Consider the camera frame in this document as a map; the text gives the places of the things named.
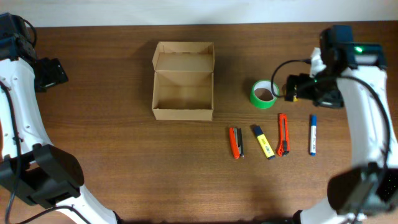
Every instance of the white wall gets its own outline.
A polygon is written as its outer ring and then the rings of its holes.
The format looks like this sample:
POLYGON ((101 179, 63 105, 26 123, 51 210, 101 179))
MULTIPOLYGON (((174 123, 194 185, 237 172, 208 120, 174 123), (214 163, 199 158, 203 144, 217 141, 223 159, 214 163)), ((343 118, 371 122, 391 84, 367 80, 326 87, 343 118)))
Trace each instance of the white wall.
POLYGON ((0 0, 37 27, 398 20, 398 0, 0 0))

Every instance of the green light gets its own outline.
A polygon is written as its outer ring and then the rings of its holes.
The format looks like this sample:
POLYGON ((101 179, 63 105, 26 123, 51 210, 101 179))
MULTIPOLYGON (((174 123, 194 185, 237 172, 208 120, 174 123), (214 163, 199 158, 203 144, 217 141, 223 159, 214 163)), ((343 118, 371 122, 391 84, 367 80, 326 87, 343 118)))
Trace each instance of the green light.
POLYGON ((355 47, 354 49, 355 49, 355 51, 357 51, 358 53, 362 53, 362 52, 363 52, 363 48, 362 48, 362 47, 355 47))

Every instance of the tape roll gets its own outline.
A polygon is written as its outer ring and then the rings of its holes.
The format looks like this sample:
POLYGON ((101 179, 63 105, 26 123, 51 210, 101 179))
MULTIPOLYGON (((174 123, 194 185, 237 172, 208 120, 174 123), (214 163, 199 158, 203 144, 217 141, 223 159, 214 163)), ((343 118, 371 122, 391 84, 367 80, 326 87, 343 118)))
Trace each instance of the tape roll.
MULTIPOLYGON (((266 90, 269 90, 271 92, 271 81, 270 80, 259 80, 257 81, 254 85, 253 88, 251 89, 251 94, 250 94, 250 102, 259 109, 268 109, 270 108, 276 101, 276 97, 273 95, 272 100, 269 101, 264 101, 260 100, 256 94, 254 94, 254 91, 260 88, 264 88, 266 90)), ((274 83, 274 91, 277 95, 279 95, 279 88, 278 86, 274 83)))

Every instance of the box flap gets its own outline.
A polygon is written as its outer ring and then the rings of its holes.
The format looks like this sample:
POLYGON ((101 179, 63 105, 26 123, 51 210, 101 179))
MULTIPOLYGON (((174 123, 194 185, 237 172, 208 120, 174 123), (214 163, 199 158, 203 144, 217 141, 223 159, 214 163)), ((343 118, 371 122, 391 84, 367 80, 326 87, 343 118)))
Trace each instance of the box flap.
POLYGON ((153 109, 157 120, 174 121, 211 121, 213 110, 173 110, 153 109))
POLYGON ((211 42, 159 42, 152 63, 155 71, 213 72, 211 42))

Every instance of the marker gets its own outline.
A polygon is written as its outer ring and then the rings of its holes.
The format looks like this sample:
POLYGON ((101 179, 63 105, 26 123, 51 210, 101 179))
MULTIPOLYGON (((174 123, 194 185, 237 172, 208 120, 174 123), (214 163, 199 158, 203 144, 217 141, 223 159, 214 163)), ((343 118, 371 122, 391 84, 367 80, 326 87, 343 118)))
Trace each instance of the marker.
POLYGON ((271 146, 269 145, 266 136, 262 132, 260 126, 256 126, 253 128, 254 134, 257 137, 257 140, 260 143, 260 146, 262 147, 262 150, 266 154, 267 159, 273 159, 275 158, 274 151, 272 150, 271 146))
POLYGON ((316 150, 316 140, 317 140, 317 116, 311 115, 311 141, 310 141, 310 155, 315 156, 316 150))

